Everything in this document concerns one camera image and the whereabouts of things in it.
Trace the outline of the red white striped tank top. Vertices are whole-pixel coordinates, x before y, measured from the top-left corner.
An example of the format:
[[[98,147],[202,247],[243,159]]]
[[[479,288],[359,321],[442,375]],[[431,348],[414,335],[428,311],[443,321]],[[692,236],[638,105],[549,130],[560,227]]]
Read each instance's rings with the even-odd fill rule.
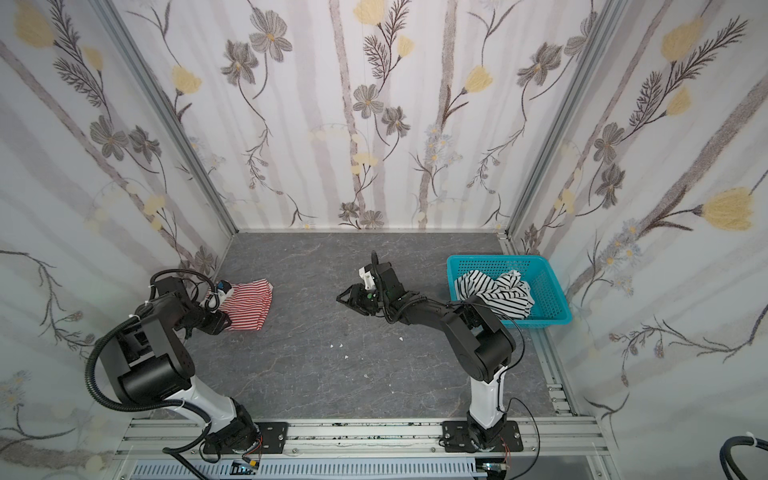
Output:
[[[228,331],[258,331],[264,326],[273,299],[273,286],[266,279],[234,284],[220,306],[231,325]]]

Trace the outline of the black white striped tank top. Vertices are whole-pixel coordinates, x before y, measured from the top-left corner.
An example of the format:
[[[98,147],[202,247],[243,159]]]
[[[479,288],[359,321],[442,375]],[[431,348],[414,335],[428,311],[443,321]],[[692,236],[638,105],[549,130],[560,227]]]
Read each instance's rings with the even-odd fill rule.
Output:
[[[453,286],[458,300],[470,301],[477,297],[504,319],[526,319],[535,305],[531,287],[516,270],[505,272],[497,278],[472,270],[456,279]]]

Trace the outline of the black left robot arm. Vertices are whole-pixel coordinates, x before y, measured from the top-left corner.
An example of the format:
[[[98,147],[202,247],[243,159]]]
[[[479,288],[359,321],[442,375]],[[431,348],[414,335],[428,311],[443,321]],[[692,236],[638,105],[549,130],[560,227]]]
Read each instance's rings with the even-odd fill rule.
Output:
[[[233,286],[194,270],[166,269],[150,277],[149,288],[148,300],[94,343],[85,367],[88,393],[113,411],[167,409],[200,421],[195,443],[205,460],[260,447],[263,435],[251,415],[198,380],[184,345],[194,331],[218,335],[231,326],[221,305]]]

